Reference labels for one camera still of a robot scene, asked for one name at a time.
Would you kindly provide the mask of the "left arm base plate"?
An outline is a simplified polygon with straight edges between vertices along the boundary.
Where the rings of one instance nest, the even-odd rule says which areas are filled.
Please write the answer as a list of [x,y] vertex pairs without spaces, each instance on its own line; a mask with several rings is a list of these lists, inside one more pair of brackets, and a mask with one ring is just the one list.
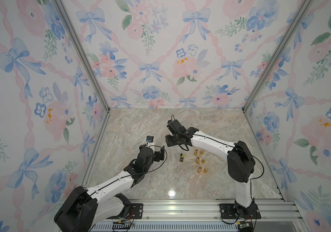
[[143,204],[125,205],[122,212],[117,216],[109,217],[108,219],[142,219]]

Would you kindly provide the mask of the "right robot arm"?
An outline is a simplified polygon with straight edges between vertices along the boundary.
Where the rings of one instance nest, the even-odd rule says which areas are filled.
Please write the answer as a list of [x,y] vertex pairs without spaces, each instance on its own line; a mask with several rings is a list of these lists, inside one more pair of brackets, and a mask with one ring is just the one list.
[[236,198],[234,207],[239,218],[260,219],[259,209],[252,197],[252,174],[255,168],[255,156],[251,154],[243,141],[227,142],[207,135],[197,128],[186,129],[177,120],[166,126],[170,132],[165,137],[168,147],[179,146],[183,150],[197,147],[207,150],[227,163],[228,174],[234,180]]

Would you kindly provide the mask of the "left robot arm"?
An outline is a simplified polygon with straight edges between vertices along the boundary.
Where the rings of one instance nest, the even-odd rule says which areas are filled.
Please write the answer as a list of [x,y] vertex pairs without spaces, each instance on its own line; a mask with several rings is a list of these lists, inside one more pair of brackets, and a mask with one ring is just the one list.
[[152,172],[154,162],[165,162],[166,158],[165,147],[140,146],[137,158],[117,176],[95,187],[73,189],[54,216],[54,222],[62,232],[88,232],[105,219],[126,218],[131,202],[122,192]]

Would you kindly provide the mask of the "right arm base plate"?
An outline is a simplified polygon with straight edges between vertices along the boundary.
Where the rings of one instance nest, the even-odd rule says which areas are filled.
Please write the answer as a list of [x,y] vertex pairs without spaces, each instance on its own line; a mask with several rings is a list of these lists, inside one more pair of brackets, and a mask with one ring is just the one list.
[[222,219],[261,219],[261,214],[256,203],[252,202],[248,208],[239,204],[219,204]]

